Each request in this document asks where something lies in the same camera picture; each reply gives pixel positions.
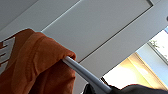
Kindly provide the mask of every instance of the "white wall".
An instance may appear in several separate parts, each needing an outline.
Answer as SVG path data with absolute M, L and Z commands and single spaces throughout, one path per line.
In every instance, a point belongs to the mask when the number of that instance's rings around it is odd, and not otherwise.
M 148 45 L 143 45 L 137 50 L 140 57 L 149 65 L 160 80 L 168 86 L 168 65 Z
M 37 1 L 38 0 L 0 0 L 0 30 Z

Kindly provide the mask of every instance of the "metal rod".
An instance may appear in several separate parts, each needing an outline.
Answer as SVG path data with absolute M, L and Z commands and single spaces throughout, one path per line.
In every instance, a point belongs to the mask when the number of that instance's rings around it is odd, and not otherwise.
M 69 67 L 75 70 L 80 76 L 82 76 L 91 85 L 92 84 L 96 85 L 100 90 L 104 91 L 106 94 L 111 92 L 112 89 L 109 86 L 104 84 L 95 75 L 93 75 L 90 71 L 85 69 L 83 66 L 81 66 L 79 63 L 74 61 L 69 56 L 65 57 L 63 59 L 63 62 L 65 62 Z

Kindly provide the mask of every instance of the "window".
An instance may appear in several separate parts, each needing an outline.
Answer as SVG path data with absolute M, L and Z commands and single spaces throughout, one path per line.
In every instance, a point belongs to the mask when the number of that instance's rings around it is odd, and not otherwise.
M 153 37 L 149 44 L 161 58 L 168 62 L 168 27 Z M 136 52 L 105 74 L 103 78 L 107 84 L 119 89 L 130 84 L 141 84 L 150 88 L 167 90 L 163 81 Z

